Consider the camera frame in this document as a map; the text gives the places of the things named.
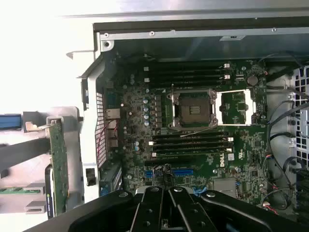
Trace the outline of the grey chipset heatsink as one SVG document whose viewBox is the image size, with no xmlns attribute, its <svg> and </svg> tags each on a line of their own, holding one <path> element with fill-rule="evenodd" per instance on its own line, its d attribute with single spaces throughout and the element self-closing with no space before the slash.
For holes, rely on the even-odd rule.
<svg viewBox="0 0 309 232">
<path fill-rule="evenodd" d="M 213 189 L 231 197 L 236 197 L 236 181 L 234 178 L 214 179 Z"/>
</svg>

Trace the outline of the blue expansion slot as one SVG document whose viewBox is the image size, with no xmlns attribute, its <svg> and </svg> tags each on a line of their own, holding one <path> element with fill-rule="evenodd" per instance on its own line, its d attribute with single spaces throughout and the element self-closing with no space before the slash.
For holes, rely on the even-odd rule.
<svg viewBox="0 0 309 232">
<path fill-rule="evenodd" d="M 172 170 L 175 177 L 192 176 L 194 174 L 193 169 L 175 169 Z M 153 172 L 151 170 L 144 171 L 145 178 L 152 178 Z"/>
</svg>

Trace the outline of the black expansion slot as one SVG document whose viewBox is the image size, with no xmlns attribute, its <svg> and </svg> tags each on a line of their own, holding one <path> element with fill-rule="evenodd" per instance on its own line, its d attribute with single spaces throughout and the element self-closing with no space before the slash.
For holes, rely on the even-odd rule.
<svg viewBox="0 0 309 232">
<path fill-rule="evenodd" d="M 155 165 L 163 165 L 163 164 L 171 164 L 172 166 L 200 166 L 207 159 L 205 157 L 197 157 L 197 158 L 179 158 L 179 159 L 152 159 L 146 160 L 143 162 L 143 165 L 146 167 L 155 166 Z"/>
</svg>

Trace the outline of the black RAM slot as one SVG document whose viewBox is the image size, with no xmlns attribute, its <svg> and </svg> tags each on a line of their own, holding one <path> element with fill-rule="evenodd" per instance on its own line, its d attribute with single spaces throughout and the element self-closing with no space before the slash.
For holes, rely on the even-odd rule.
<svg viewBox="0 0 309 232">
<path fill-rule="evenodd" d="M 193 78 L 202 78 L 202 79 L 230 79 L 232 75 L 222 74 L 222 75 L 176 75 L 176 76 L 167 76 L 167 75 L 155 75 L 148 76 L 145 79 L 193 79 Z"/>
<path fill-rule="evenodd" d="M 176 75 L 176 74 L 226 74 L 225 70 L 165 70 L 165 71 L 148 71 L 147 74 L 153 75 Z"/>
<path fill-rule="evenodd" d="M 170 63 L 152 63 L 148 65 L 143 65 L 146 70 L 154 69 L 169 69 L 169 68 L 187 68 L 187 67 L 224 67 L 226 62 L 170 62 Z"/>
<path fill-rule="evenodd" d="M 177 146 L 177 145 L 192 145 L 192 146 L 207 146 L 207 145 L 229 145 L 228 141 L 213 141 L 213 142 L 189 142 L 189 143 L 168 143 L 168 144 L 158 144 L 155 142 L 149 142 L 149 146 Z"/>
<path fill-rule="evenodd" d="M 154 152 L 186 152 L 186 151 L 214 151 L 214 150 L 224 150 L 232 148 L 230 146 L 222 146 L 222 147 L 184 147 L 184 148 L 176 148 L 173 147 L 171 149 L 153 149 Z"/>
<path fill-rule="evenodd" d="M 225 85 L 226 82 L 229 84 L 229 80 L 210 80 L 210 81 L 171 81 L 171 82 L 150 82 L 149 86 L 151 87 L 185 87 L 185 86 L 219 86 L 219 85 Z"/>
<path fill-rule="evenodd" d="M 202 140 L 207 140 L 207 139 L 225 139 L 228 137 L 233 137 L 233 135 L 229 134 L 202 134 L 202 135 L 192 135 L 192 136 L 186 136 L 186 137 L 180 137 L 178 136 L 165 136 L 165 137 L 153 137 L 153 141 L 160 141 L 160 140 L 180 140 L 180 139 L 202 139 Z"/>
</svg>

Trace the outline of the green motherboard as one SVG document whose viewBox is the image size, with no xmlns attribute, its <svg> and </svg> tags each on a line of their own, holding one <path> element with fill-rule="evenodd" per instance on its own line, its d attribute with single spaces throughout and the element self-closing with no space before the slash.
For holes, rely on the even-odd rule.
<svg viewBox="0 0 309 232">
<path fill-rule="evenodd" d="M 105 62 L 103 72 L 98 76 L 97 86 L 100 90 L 99 99 L 103 101 L 103 130 L 97 133 L 97 145 L 107 153 L 107 163 L 117 163 L 123 174 L 120 187 L 135 193 L 139 188 L 160 186 L 167 189 L 172 186 L 187 187 L 195 195 L 213 189 L 214 179 L 234 178 L 236 181 L 236 198 L 253 205 L 259 205 L 266 195 L 268 184 L 263 177 L 262 159 L 267 151 L 267 97 L 266 70 L 254 60 L 233 61 L 187 61 L 187 62 L 226 62 L 224 67 L 187 67 L 154 69 L 165 70 L 225 70 L 232 75 L 225 85 L 219 86 L 185 86 L 185 87 L 151 87 L 150 82 L 171 81 L 210 81 L 219 79 L 145 79 L 148 76 L 143 65 L 163 63 L 156 59 L 148 61 L 131 60 L 125 62 L 121 58 Z M 247 84 L 247 77 L 256 75 L 259 82 L 256 86 Z M 171 105 L 166 98 L 173 89 L 213 89 L 216 92 L 249 89 L 256 103 L 256 113 L 252 116 L 250 126 L 224 126 L 221 130 L 202 132 L 202 134 L 229 134 L 233 137 L 225 139 L 180 139 L 153 141 L 153 137 L 178 136 L 187 131 L 168 128 L 171 120 Z M 106 110 L 120 109 L 118 127 L 118 147 L 109 148 L 106 138 Z M 177 145 L 149 146 L 149 142 L 158 144 L 228 141 L 229 145 Z M 155 160 L 150 157 L 153 149 L 171 149 L 184 147 L 222 147 L 230 146 L 232 154 L 201 155 L 190 158 L 205 157 L 207 160 L 200 166 L 172 166 L 171 164 L 146 167 L 143 162 Z M 193 169 L 192 176 L 175 177 L 172 170 Z M 144 171 L 151 170 L 152 178 L 145 178 Z"/>
</svg>

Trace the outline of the CPU socket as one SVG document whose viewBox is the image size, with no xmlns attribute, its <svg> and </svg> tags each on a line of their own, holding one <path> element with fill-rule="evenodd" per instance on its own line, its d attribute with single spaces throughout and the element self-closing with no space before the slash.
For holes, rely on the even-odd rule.
<svg viewBox="0 0 309 232">
<path fill-rule="evenodd" d="M 166 96 L 171 105 L 168 128 L 195 131 L 217 126 L 217 93 L 213 89 L 173 89 Z"/>
</svg>

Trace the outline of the metal rear port block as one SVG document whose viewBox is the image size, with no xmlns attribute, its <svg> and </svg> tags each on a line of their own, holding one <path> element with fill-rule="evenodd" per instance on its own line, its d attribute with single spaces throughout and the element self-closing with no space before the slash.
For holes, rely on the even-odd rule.
<svg viewBox="0 0 309 232">
<path fill-rule="evenodd" d="M 118 127 L 120 122 L 120 109 L 107 109 L 106 110 L 106 138 L 109 148 L 118 147 Z"/>
</svg>

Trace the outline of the grey parts rack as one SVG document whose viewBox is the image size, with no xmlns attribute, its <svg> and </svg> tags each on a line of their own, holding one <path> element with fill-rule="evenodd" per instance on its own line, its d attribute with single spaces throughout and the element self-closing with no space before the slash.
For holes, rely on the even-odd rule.
<svg viewBox="0 0 309 232">
<path fill-rule="evenodd" d="M 68 154 L 69 169 L 69 206 L 82 202 L 84 186 L 79 144 L 79 110 L 74 107 L 53 107 L 47 112 L 27 112 L 26 118 L 34 123 L 43 123 L 47 119 L 60 118 L 64 126 L 64 140 Z M 14 145 L 41 137 L 41 132 L 0 132 L 0 144 Z M 37 187 L 44 182 L 44 169 L 49 164 L 47 154 L 39 155 L 21 164 L 9 168 L 9 175 L 0 179 L 0 187 Z M 0 196 L 0 214 L 24 213 L 31 201 L 43 201 L 43 195 L 5 194 Z"/>
</svg>

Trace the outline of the loose green RAM stick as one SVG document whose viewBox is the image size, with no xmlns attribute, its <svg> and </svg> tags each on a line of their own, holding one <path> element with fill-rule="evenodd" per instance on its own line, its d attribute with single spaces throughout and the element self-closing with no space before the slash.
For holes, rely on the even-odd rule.
<svg viewBox="0 0 309 232">
<path fill-rule="evenodd" d="M 8 195 L 8 194 L 41 194 L 40 190 L 25 190 L 21 187 L 13 187 L 13 188 L 0 188 L 0 195 Z"/>
</svg>

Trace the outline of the silver coin battery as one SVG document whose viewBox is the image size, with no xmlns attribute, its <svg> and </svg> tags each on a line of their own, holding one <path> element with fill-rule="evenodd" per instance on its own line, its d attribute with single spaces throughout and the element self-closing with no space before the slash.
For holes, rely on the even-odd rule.
<svg viewBox="0 0 309 232">
<path fill-rule="evenodd" d="M 259 79 L 254 74 L 247 77 L 247 84 L 250 86 L 256 86 L 258 82 L 259 82 Z"/>
</svg>

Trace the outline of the metal drive cage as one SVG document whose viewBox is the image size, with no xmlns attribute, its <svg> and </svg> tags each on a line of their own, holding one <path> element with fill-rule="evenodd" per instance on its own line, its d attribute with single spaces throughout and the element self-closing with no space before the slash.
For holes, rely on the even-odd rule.
<svg viewBox="0 0 309 232">
<path fill-rule="evenodd" d="M 309 65 L 294 70 L 290 87 L 309 96 Z M 295 113 L 295 121 L 295 155 L 309 169 L 309 106 Z"/>
</svg>

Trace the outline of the black open PC case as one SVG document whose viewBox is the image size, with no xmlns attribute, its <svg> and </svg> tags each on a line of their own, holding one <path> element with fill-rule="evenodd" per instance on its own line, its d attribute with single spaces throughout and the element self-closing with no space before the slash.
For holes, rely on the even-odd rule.
<svg viewBox="0 0 309 232">
<path fill-rule="evenodd" d="M 119 185 L 122 170 L 117 163 L 108 164 L 107 153 L 97 145 L 104 123 L 97 79 L 105 62 L 254 60 L 266 70 L 267 151 L 262 168 L 268 184 L 266 195 L 254 206 L 309 227 L 309 169 L 295 155 L 293 130 L 295 113 L 309 106 L 309 96 L 290 87 L 294 70 L 309 65 L 308 16 L 104 22 L 93 29 L 99 54 L 82 76 L 85 203 L 125 190 Z M 163 191 L 159 232 L 188 232 L 169 194 L 177 186 L 150 187 Z M 143 194 L 147 188 L 131 193 Z"/>
</svg>

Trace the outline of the hard disk with blue rails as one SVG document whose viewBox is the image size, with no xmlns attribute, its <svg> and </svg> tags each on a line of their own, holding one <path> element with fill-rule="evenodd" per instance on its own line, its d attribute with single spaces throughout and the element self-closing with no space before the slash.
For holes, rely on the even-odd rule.
<svg viewBox="0 0 309 232">
<path fill-rule="evenodd" d="M 22 128 L 22 116 L 20 114 L 0 115 L 0 131 L 19 130 Z"/>
</svg>

